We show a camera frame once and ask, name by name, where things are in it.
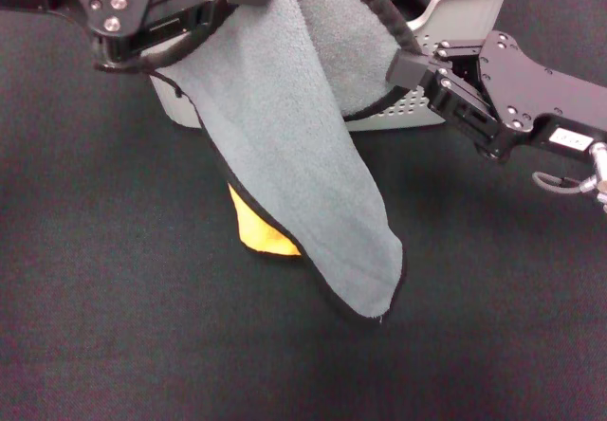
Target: white label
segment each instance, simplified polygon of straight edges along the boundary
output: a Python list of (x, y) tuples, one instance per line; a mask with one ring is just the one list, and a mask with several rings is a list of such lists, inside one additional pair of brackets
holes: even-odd
[(552, 134), (550, 141), (578, 151), (585, 151), (594, 140), (586, 135), (559, 128)]

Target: white plastic basket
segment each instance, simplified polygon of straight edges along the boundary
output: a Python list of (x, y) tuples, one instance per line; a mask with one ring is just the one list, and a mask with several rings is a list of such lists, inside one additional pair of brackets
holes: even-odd
[[(484, 39), (493, 29), (503, 2), (504, 0), (432, 0), (419, 18), (409, 22), (409, 27), (417, 41), (430, 51), (434, 51), (445, 39)], [(177, 40), (179, 39), (155, 46), (148, 52), (165, 49)], [(161, 80), (152, 78), (152, 83), (169, 118), (185, 127), (200, 127), (196, 113), (187, 99), (178, 99), (173, 88)], [(423, 94), (423, 89), (418, 88), (381, 113), (348, 122), (348, 130), (397, 129), (444, 122), (425, 106), (428, 100)]]

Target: gray towel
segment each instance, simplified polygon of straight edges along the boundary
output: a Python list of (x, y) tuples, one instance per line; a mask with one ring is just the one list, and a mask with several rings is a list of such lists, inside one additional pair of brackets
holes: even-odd
[(398, 46), (361, 0), (272, 0), (240, 7), (161, 72), (190, 97), (235, 190), (349, 309), (379, 321), (403, 249), (342, 114), (392, 89), (384, 77)]

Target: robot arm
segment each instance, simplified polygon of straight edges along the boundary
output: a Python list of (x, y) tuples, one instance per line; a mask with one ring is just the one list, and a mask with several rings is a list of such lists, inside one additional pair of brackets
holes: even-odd
[(498, 31), (482, 41), (445, 41), (433, 57), (399, 51), (387, 81), (421, 85), (433, 112), (490, 160), (505, 162), (525, 144), (594, 165), (583, 182), (540, 173), (534, 180), (556, 193), (596, 189), (607, 212), (607, 88), (534, 63)]
[[(97, 68), (151, 71), (183, 59), (203, 43), (239, 5), (269, 0), (0, 0), (0, 9), (60, 15), (86, 28)], [(186, 36), (169, 50), (145, 49)]]

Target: yellow cloth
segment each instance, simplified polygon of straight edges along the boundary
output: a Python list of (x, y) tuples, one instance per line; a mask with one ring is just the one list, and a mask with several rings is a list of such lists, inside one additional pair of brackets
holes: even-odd
[(277, 255), (301, 255), (295, 245), (280, 231), (262, 220), (230, 186), (231, 199), (238, 217), (238, 234), (243, 244), (258, 252)]

